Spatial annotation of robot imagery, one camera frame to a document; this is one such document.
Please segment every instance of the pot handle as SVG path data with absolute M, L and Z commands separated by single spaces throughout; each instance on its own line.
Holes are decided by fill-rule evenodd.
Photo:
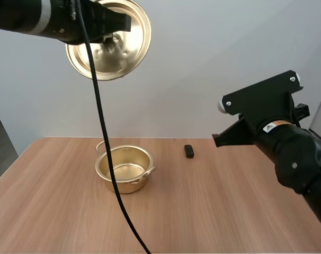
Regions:
M 143 176 L 140 179 L 148 177 L 155 169 L 156 167 L 152 166 L 148 171 L 144 172 Z
M 100 147 L 102 144 L 105 144 L 105 141 L 100 142 L 100 143 L 96 146 L 96 152 L 97 152 L 97 155 L 98 155 L 98 156 L 101 155 L 101 152 L 99 152 L 99 147 Z
M 156 169 L 156 167 L 155 166 L 152 166 L 148 171 L 146 171 L 146 172 L 144 172 L 144 174 L 142 175 L 142 177 L 141 178 L 139 178 L 137 181 L 135 181 L 135 182 L 132 182 L 131 184 L 137 184 L 137 183 L 139 183 L 139 181 L 141 181 L 143 178 L 145 178 L 145 177 L 148 177 L 151 173 L 152 173 L 152 171 L 154 171 Z

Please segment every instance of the black small object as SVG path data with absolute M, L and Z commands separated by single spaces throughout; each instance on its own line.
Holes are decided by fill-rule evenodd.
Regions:
M 184 146 L 184 151 L 185 151 L 185 156 L 187 158 L 190 158 L 190 159 L 193 158 L 193 156 L 194 156 L 193 148 L 192 148 L 192 146 L 190 144 L 186 144 Z

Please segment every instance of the black cable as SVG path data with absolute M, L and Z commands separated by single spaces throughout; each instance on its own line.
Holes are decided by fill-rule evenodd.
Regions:
M 99 88 L 98 88 L 98 81 L 97 81 L 97 75 L 96 75 L 96 70 L 95 70 L 95 64 L 93 61 L 92 51 L 91 51 L 91 47 L 90 47 L 90 40 L 88 38 L 85 24 L 84 24 L 84 20 L 83 20 L 83 16 L 82 16 L 82 7 L 81 7 L 80 0 L 76 0 L 76 11 L 77 11 L 76 12 L 77 18 L 79 19 L 79 22 L 82 27 L 82 33 L 83 33 L 83 37 L 84 37 L 84 41 L 85 41 L 85 45 L 86 45 L 86 51 L 87 51 L 88 59 L 89 59 L 89 63 L 90 63 L 93 88 L 95 90 L 97 109 L 98 109 L 99 119 L 101 122 L 103 137 L 104 137 L 104 141 L 105 141 L 106 154 L 108 155 L 108 163 L 109 163 L 109 168 L 110 168 L 110 176 L 111 176 L 111 180 L 112 180 L 113 189 L 116 194 L 119 206 L 124 214 L 125 219 L 127 220 L 128 224 L 129 224 L 131 230 L 133 231 L 133 234 L 135 235 L 135 237 L 137 238 L 139 243 L 142 245 L 142 247 L 144 248 L 146 253 L 151 254 L 151 252 L 148 250 L 148 248 L 146 247 L 146 245 L 144 244 L 144 242 L 140 238 L 139 234 L 137 233 L 135 227 L 133 226 L 133 224 L 129 218 L 129 215 L 128 215 L 127 211 L 125 210 L 125 207 L 123 205 L 123 201 L 122 201 L 120 194 L 119 194 L 118 186 L 116 183 L 116 178 L 115 178 L 114 172 L 113 172 L 111 149 L 110 149 L 110 144 L 109 144 L 108 132 L 106 131 L 106 126 L 105 126 L 105 121 L 104 121 L 104 114 L 103 114 L 103 108 L 102 108 L 102 103 L 101 103 L 101 96 L 100 96 L 100 92 L 99 92 Z

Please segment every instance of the white ring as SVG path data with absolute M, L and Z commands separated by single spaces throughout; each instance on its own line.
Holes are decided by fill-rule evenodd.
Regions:
M 41 0 L 42 10 L 39 21 L 28 34 L 40 34 L 48 26 L 51 18 L 51 2 L 50 0 Z

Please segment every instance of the pot rim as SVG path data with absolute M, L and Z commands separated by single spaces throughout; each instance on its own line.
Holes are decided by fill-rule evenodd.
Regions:
M 144 175 L 147 174 L 146 177 L 148 177 L 149 173 L 155 168 L 154 167 L 154 157 L 151 155 L 151 153 L 146 150 L 145 148 L 142 148 L 142 147 L 138 147 L 138 146 L 132 146 L 132 145 L 129 145 L 129 144 L 123 144 L 121 146 L 116 146 L 116 147 L 113 147 L 111 148 L 111 152 L 113 152 L 114 150 L 117 150 L 117 149 L 120 149 L 120 148 L 135 148 L 135 149 L 138 149 L 142 152 L 144 152 L 148 157 L 149 157 L 149 160 L 150 160 L 150 163 L 149 163 L 149 166 L 147 168 L 147 170 L 144 171 L 144 173 L 140 174 L 139 176 L 136 176 L 134 178 L 130 178 L 130 179 L 125 179 L 125 180 L 116 180 L 116 183 L 133 183 L 133 182 L 138 182 L 139 179 L 141 179 Z M 100 167 L 99 167 L 99 164 L 101 163 L 102 159 L 107 155 L 108 153 L 105 152 L 101 155 L 98 156 L 97 158 L 97 161 L 96 161 L 96 164 L 95 164 L 95 168 L 96 168 L 96 171 L 97 171 L 97 174 L 100 175 L 100 177 L 102 177 L 104 180 L 107 180 L 109 182 L 112 182 L 112 179 L 107 177 L 106 175 L 104 175 L 101 171 L 100 171 Z

